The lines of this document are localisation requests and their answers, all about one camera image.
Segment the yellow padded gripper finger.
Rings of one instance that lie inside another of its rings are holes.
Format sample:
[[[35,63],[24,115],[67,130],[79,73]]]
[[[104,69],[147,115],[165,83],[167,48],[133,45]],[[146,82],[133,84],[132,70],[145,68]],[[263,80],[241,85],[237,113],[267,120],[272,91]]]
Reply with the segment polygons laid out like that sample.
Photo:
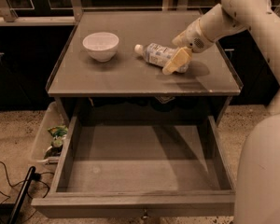
[[[171,75],[174,72],[185,73],[188,70],[189,62],[192,59],[192,50],[187,47],[178,48],[174,55],[162,68],[165,75]]]
[[[172,40],[172,43],[177,47],[185,47],[187,45],[186,32],[182,32],[179,35],[177,35]]]

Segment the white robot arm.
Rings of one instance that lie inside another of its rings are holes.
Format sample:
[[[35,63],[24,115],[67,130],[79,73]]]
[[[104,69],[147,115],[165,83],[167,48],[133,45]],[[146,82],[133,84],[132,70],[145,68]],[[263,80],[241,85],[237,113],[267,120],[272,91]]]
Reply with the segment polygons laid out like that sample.
[[[247,30],[280,86],[280,17],[271,0],[221,0],[176,36],[177,52],[165,75],[217,40]],[[246,138],[237,171],[233,224],[280,224],[280,110],[261,121]]]

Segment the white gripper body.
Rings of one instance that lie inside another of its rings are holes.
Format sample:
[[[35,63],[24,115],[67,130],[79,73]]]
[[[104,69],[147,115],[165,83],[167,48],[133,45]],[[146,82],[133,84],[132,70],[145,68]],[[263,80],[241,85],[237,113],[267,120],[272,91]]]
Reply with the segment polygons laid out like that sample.
[[[186,41],[189,47],[195,53],[201,53],[214,45],[204,34],[200,26],[200,19],[190,24],[185,30]]]

